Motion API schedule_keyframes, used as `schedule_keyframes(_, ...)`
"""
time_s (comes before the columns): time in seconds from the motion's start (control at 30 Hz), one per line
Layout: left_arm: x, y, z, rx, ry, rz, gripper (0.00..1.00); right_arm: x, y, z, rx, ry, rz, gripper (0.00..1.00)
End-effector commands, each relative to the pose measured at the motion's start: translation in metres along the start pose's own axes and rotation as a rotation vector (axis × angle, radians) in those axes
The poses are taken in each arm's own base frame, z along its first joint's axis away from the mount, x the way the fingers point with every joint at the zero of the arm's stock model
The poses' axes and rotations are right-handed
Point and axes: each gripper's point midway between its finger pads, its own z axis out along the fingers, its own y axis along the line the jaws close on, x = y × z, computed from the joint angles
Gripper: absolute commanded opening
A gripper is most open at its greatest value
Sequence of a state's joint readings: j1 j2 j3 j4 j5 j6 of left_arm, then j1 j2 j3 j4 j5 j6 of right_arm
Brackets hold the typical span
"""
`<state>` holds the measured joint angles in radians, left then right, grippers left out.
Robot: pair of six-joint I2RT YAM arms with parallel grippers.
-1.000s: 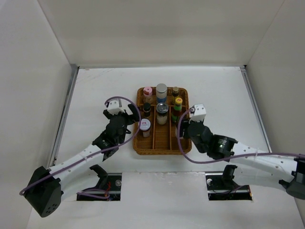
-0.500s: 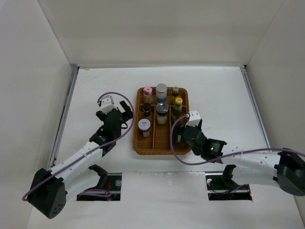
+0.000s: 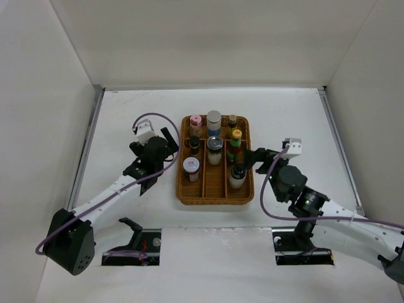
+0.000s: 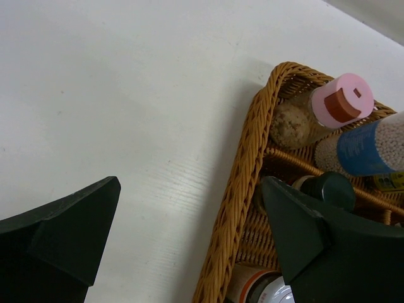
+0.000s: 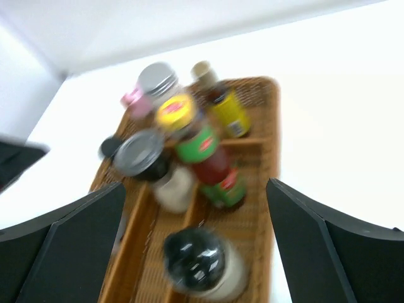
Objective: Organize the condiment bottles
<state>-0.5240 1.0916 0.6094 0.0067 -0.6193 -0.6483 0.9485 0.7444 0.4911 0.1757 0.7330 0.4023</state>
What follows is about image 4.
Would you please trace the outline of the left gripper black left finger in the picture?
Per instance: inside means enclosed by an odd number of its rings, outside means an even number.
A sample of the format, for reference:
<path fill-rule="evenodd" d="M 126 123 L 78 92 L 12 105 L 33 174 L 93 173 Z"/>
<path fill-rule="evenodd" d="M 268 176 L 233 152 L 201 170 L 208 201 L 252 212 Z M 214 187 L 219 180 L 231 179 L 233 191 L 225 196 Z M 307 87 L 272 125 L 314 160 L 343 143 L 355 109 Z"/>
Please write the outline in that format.
<path fill-rule="evenodd" d="M 1 220 L 1 302 L 84 302 L 120 192 L 110 176 Z"/>

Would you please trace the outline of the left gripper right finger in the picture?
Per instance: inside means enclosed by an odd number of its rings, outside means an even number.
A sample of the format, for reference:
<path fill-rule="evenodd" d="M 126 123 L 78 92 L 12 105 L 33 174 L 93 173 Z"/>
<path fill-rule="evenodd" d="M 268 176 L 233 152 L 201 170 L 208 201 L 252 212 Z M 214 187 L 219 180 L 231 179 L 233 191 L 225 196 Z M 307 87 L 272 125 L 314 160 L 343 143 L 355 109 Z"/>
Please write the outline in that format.
<path fill-rule="evenodd" d="M 296 302 L 402 302 L 403 229 L 261 181 L 285 283 Z"/>

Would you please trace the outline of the black cap pepper bottle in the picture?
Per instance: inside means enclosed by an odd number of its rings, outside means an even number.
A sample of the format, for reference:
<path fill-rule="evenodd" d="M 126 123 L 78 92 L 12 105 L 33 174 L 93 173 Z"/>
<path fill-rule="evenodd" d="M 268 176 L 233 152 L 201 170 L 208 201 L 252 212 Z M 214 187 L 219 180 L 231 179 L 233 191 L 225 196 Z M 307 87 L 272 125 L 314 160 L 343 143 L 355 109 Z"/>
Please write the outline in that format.
<path fill-rule="evenodd" d="M 304 175 L 287 183 L 290 187 L 324 204 L 353 212 L 356 195 L 350 181 L 337 172 L 325 172 L 320 176 Z"/>

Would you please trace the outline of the small red label white jar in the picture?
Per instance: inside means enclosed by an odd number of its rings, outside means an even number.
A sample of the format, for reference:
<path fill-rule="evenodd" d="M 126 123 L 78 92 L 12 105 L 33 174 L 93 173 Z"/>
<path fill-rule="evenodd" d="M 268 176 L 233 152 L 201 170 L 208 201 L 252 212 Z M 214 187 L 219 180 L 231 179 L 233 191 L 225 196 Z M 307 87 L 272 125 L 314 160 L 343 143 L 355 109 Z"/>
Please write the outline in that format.
<path fill-rule="evenodd" d="M 234 265 L 224 302 L 294 303 L 292 289 L 280 272 L 248 263 Z"/>

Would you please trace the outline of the brown cap yellow oil bottle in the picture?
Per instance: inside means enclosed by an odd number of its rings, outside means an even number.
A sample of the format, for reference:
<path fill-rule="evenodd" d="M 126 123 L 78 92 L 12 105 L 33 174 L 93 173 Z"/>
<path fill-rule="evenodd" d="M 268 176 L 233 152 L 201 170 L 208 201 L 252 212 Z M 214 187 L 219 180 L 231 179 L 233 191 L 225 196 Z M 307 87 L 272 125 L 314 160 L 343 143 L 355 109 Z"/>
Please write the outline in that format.
<path fill-rule="evenodd" d="M 403 172 L 375 175 L 372 177 L 372 181 L 378 191 L 384 193 L 403 192 Z"/>

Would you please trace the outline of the silver cap blue label shaker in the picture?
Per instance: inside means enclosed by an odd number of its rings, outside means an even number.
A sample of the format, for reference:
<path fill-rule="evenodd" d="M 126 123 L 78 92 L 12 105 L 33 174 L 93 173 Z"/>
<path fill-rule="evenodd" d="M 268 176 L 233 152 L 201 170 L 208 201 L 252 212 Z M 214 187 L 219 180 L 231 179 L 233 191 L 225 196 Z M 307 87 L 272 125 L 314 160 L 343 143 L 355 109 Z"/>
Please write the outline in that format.
<path fill-rule="evenodd" d="M 316 166 L 347 177 L 403 171 L 403 112 L 321 140 Z"/>

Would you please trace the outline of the pink cap spice jar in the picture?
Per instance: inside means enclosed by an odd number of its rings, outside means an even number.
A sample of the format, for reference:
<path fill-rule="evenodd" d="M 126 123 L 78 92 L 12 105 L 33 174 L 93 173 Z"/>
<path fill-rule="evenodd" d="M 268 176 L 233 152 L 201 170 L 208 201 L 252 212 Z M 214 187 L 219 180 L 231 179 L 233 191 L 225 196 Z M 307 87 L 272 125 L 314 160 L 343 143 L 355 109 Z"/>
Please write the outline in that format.
<path fill-rule="evenodd" d="M 374 97 L 360 76 L 345 73 L 325 85 L 300 93 L 278 105 L 270 138 L 278 146 L 296 150 L 370 115 Z"/>

